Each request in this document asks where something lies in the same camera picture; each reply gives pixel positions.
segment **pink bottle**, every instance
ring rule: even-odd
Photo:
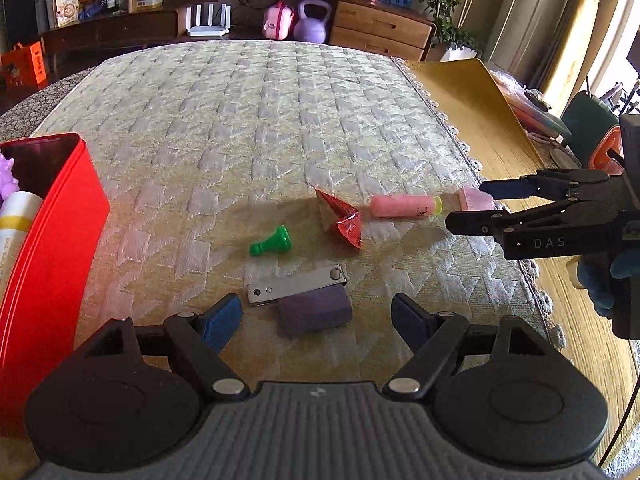
[[[423,218],[440,214],[442,200],[429,195],[374,195],[369,208],[373,216]]]

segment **red folded paper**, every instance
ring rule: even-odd
[[[362,218],[353,205],[316,187],[322,221],[356,249],[362,248]]]

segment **wooden drawer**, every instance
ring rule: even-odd
[[[96,22],[84,22],[68,25],[67,27],[54,28],[42,35],[45,54],[91,48],[96,43],[98,43]]]
[[[431,33],[431,26],[426,23],[347,2],[338,3],[334,26],[359,30],[421,49],[427,45]]]
[[[364,34],[363,32],[335,27],[335,25],[331,29],[329,44],[356,48],[357,50],[383,54],[384,56],[401,57],[402,59],[411,61],[420,61],[423,53],[421,48],[415,46],[388,40],[387,38],[380,38],[372,34]]]
[[[178,15],[172,10],[137,12],[106,18],[97,23],[100,43],[174,40],[184,32],[179,31]]]

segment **white router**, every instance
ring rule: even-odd
[[[202,5],[197,5],[195,15],[195,25],[191,26],[191,7],[187,7],[187,20],[186,28],[189,36],[201,36],[201,37],[213,37],[224,36],[229,33],[229,27],[231,26],[231,6],[227,4],[221,4],[220,6],[220,24],[213,25],[213,4],[206,4],[209,7],[208,12],[208,25],[201,25],[202,20]]]

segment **hand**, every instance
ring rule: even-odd
[[[640,248],[623,251],[613,260],[609,272],[617,280],[623,280],[640,274]],[[607,285],[608,276],[588,259],[581,258],[578,263],[578,280],[587,288],[595,311],[602,317],[611,319],[614,298]]]

